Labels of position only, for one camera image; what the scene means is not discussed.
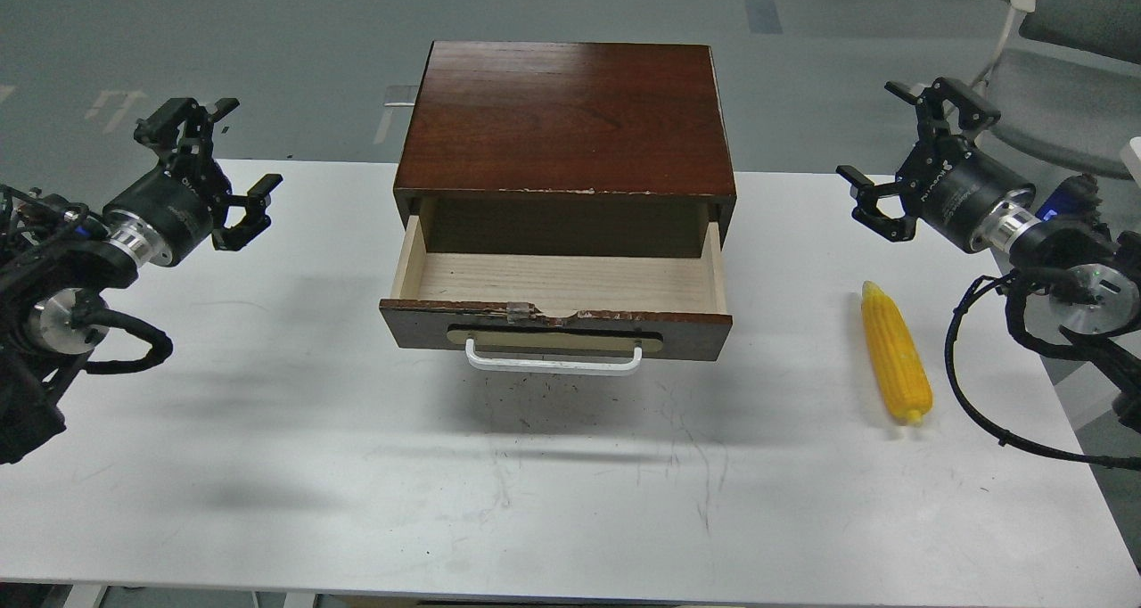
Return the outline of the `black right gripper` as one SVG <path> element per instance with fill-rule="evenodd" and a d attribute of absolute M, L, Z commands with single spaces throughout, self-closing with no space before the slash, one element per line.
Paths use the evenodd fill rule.
<path fill-rule="evenodd" d="M 1030 206 L 1036 193 L 1022 175 L 976 146 L 1001 111 L 957 78 L 917 87 L 887 81 L 884 88 L 914 107 L 917 141 L 893 183 L 877 185 L 856 167 L 836 167 L 856 202 L 852 218 L 889 242 L 914 240 L 921 218 L 958 250 L 982 251 L 986 217 L 1003 201 Z M 879 202 L 891 197 L 899 198 L 901 217 L 880 209 Z"/>

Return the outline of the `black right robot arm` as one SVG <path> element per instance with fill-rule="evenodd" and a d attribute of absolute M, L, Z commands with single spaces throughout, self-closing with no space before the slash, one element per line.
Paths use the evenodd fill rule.
<path fill-rule="evenodd" d="M 1043 357 L 1091 363 L 1118 388 L 1112 412 L 1138 429 L 1138 359 L 1115 339 L 1138 329 L 1138 235 L 1109 237 L 1097 222 L 1097 189 L 1073 190 L 1031 210 L 1035 186 L 978 148 L 1001 113 L 963 81 L 888 81 L 915 111 L 917 138 L 891 183 L 837 167 L 851 186 L 852 217 L 884 240 L 913 240 L 926 222 L 965 253 L 1008 257 L 1008 329 Z"/>

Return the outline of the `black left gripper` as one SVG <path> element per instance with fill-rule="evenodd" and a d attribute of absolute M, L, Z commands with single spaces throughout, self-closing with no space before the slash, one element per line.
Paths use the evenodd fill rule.
<path fill-rule="evenodd" d="M 215 250 L 240 251 L 270 227 L 270 194 L 282 175 L 264 175 L 235 196 L 224 194 L 222 169 L 211 164 L 215 124 L 237 107 L 233 97 L 207 105 L 175 97 L 137 121 L 133 140 L 155 153 L 157 165 L 103 206 L 111 246 L 136 267 L 173 267 L 211 233 Z M 241 209 L 242 218 L 226 226 L 230 209 Z"/>

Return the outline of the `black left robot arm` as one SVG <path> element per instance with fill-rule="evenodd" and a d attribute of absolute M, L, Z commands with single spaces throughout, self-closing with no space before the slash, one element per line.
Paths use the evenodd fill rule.
<path fill-rule="evenodd" d="M 39 190 L 3 188 L 1 214 L 1 461 L 15 464 L 65 430 L 74 378 L 135 374 L 173 352 L 162 329 L 110 308 L 146 264 L 175 267 L 203 240 L 238 251 L 272 222 L 281 175 L 244 196 L 213 156 L 213 130 L 238 100 L 175 97 L 133 138 L 156 165 L 102 210 Z"/>

